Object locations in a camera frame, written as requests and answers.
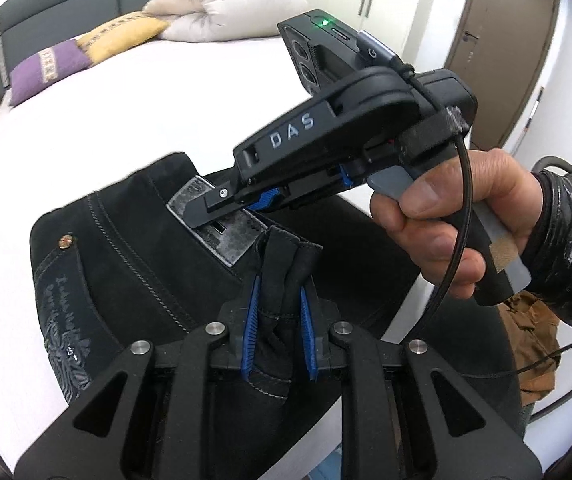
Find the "stitching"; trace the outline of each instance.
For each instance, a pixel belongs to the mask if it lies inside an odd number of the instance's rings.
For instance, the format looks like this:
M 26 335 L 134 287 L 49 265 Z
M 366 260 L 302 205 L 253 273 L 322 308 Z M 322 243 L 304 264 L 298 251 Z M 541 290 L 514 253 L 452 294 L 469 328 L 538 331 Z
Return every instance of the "stitching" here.
M 128 23 L 128 22 L 133 22 L 134 20 L 139 20 L 140 18 L 145 18 L 146 16 L 128 16 L 127 18 L 122 18 L 120 20 L 118 20 L 117 22 L 111 23 L 110 25 L 102 28 L 99 32 L 97 32 L 97 34 L 95 34 L 92 38 L 90 38 L 89 40 L 85 41 L 85 43 L 80 44 L 80 48 L 84 51 L 87 52 L 88 49 L 93 46 L 93 44 L 95 44 L 98 40 L 101 40 L 101 38 L 104 36 L 104 34 L 110 32 L 111 30 L 113 30 L 114 28 L 117 28 L 119 25 L 123 25 L 124 23 Z
M 112 227 L 113 231 L 114 231 L 115 234 L 117 235 L 117 238 L 119 238 L 119 240 L 128 248 L 128 250 L 133 254 L 133 256 L 134 256 L 134 257 L 138 260 L 138 262 L 141 264 L 141 266 L 144 267 L 144 269 L 146 269 L 147 272 L 149 272 L 149 273 L 152 275 L 152 277 L 157 280 L 158 285 L 161 285 L 161 288 L 163 288 L 163 291 L 164 291 L 168 296 L 172 297 L 172 295 L 171 295 L 167 290 L 165 290 L 165 287 L 164 287 L 163 284 L 162 284 L 162 280 L 160 280 L 160 279 L 157 277 L 157 275 L 153 272 L 153 270 L 152 270 L 150 267 L 148 267 L 148 265 L 146 264 L 145 260 L 144 260 L 141 256 L 139 256 L 139 254 L 137 254 L 137 252 L 130 246 L 130 244 L 126 241 L 126 239 L 125 239 L 125 238 L 121 235 L 121 233 L 118 231 L 117 227 L 115 226 L 115 224 L 112 222 L 112 219 L 111 219 L 110 216 L 108 215 L 108 212 L 106 211 L 106 208 L 105 208 L 105 206 L 103 205 L 103 201 L 101 200 L 101 197 L 100 197 L 98 194 L 96 194 L 96 197 L 97 197 L 97 203 L 99 204 L 99 208 L 101 208 L 101 212 L 102 212 L 102 213 L 104 214 L 104 216 L 106 217 L 106 220 L 108 220 L 108 223 L 110 224 L 110 227 Z M 181 307 L 179 307 L 179 304 L 178 304 L 176 301 L 174 301 L 173 303 L 175 303 L 175 305 L 176 305 L 178 308 L 181 308 Z M 195 320 L 192 319 L 192 317 L 191 317 L 187 312 L 183 312 L 183 314 L 188 318 L 188 319 L 186 320 L 186 322 L 190 321 L 190 322 L 194 323 L 195 325 L 197 324 L 197 323 L 195 322 Z
M 133 267 L 133 265 L 128 261 L 128 259 L 124 256 L 124 254 L 115 245 L 115 242 L 112 241 L 112 238 L 110 238 L 110 235 L 106 232 L 103 225 L 101 225 L 101 222 L 99 222 L 99 219 L 97 218 L 97 214 L 95 213 L 95 210 L 94 210 L 94 207 L 92 206 L 92 202 L 90 201 L 90 198 L 91 198 L 91 195 L 88 195 L 88 197 L 86 197 L 86 202 L 88 203 L 88 209 L 90 210 L 90 214 L 92 215 L 92 219 L 94 220 L 95 224 L 97 224 L 97 227 L 99 228 L 99 230 L 103 234 L 104 238 L 106 238 L 106 240 L 108 241 L 110 246 L 114 249 L 115 253 L 117 253 L 118 256 L 121 258 L 121 260 L 128 266 L 128 269 L 130 269 L 134 273 L 134 275 L 136 275 L 136 277 L 139 278 L 139 281 L 141 281 L 144 284 L 144 286 L 148 289 L 148 292 L 150 292 L 150 294 L 152 294 L 155 297 L 157 302 L 162 306 L 162 308 L 166 311 L 166 313 L 168 313 L 168 316 L 170 316 L 171 319 L 177 325 L 179 325 L 181 327 L 181 329 L 186 334 L 190 333 L 190 330 L 188 330 L 186 327 L 184 327 L 184 325 L 181 324 L 181 322 L 176 318 L 175 314 L 172 313 L 172 311 L 166 306 L 165 303 L 163 303 L 161 298 L 157 295 L 155 290 L 148 284 L 148 282 L 146 282 L 146 279 Z
M 271 381 L 275 381 L 276 383 L 290 384 L 292 382 L 290 379 L 280 379 L 280 378 L 268 375 L 267 373 L 259 370 L 259 368 L 257 368 L 257 367 L 255 367 L 254 371 L 257 372 L 259 375 L 264 376 L 267 379 L 270 379 Z
M 165 200 L 163 199 L 162 194 L 157 189 L 157 184 L 155 184 L 155 181 L 153 181 L 152 178 L 150 178 L 150 175 L 147 173 L 146 173 L 146 180 L 148 181 L 148 184 L 150 184 L 153 187 L 153 189 L 155 190 L 155 193 L 157 194 L 157 197 L 159 197 L 159 200 L 161 200 L 163 203 L 165 203 Z
M 35 267 L 34 272 L 32 272 L 32 279 L 33 280 L 36 280 L 37 275 L 41 274 L 43 272 L 44 267 L 47 267 L 50 265 L 50 260 L 52 258 L 54 258 L 55 252 L 61 253 L 61 250 L 59 250 L 59 251 L 57 251 L 56 249 L 51 250 L 50 253 L 46 254 L 46 256 L 43 257 L 43 259 L 39 262 L 38 266 Z
M 257 390 L 259 393 L 264 394 L 264 395 L 268 395 L 269 397 L 272 397 L 274 399 L 279 399 L 279 400 L 287 400 L 288 399 L 288 397 L 284 397 L 281 395 L 269 394 L 268 392 L 265 392 L 264 390 L 262 390 L 259 386 L 255 386 L 254 384 L 252 384 L 250 381 L 248 381 L 248 384 L 251 386 L 251 388 L 253 390 Z
M 57 256 L 55 256 L 50 262 L 48 262 L 48 265 L 46 265 L 46 267 L 41 271 L 40 275 L 37 276 L 37 278 L 35 279 L 35 286 L 38 285 L 38 283 L 41 281 L 41 278 L 43 278 L 43 275 L 46 273 L 46 271 L 48 269 L 50 269 L 52 264 L 54 264 L 64 254 L 66 254 L 66 251 L 62 250 Z

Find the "yellow pillow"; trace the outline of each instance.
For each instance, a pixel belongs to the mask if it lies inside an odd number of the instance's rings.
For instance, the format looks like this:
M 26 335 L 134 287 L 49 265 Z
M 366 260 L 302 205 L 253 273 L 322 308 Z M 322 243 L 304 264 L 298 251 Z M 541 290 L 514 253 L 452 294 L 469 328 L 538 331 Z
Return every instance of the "yellow pillow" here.
M 92 64 L 97 64 L 155 37 L 168 25 L 143 12 L 130 12 L 84 34 L 77 39 L 77 45 Z

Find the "gray headboard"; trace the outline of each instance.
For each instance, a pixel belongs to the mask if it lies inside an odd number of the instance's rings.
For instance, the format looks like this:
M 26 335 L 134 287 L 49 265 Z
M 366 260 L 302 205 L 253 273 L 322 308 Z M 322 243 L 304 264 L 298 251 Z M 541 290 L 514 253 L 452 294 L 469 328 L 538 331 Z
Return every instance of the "gray headboard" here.
M 148 0 L 8 0 L 0 7 L 0 102 L 9 75 L 39 50 L 69 40 Z

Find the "metal label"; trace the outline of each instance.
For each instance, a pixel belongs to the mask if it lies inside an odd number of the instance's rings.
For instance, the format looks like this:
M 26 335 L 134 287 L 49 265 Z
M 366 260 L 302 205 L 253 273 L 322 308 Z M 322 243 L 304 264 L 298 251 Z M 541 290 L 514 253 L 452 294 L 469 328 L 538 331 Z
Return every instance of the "metal label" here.
M 183 221 L 186 204 L 213 187 L 207 180 L 195 175 L 175 193 L 166 204 L 166 208 L 224 265 L 232 267 L 253 246 L 267 227 L 252 213 L 241 209 L 210 224 L 190 229 Z

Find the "black leather sleeve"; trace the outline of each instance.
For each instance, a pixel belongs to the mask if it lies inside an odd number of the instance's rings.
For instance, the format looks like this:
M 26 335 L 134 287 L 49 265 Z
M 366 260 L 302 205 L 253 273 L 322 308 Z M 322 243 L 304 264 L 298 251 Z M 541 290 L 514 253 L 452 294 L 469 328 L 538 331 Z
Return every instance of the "black leather sleeve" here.
M 528 290 L 572 326 L 572 180 L 549 171 L 535 176 L 544 207 L 522 254 L 532 275 Z

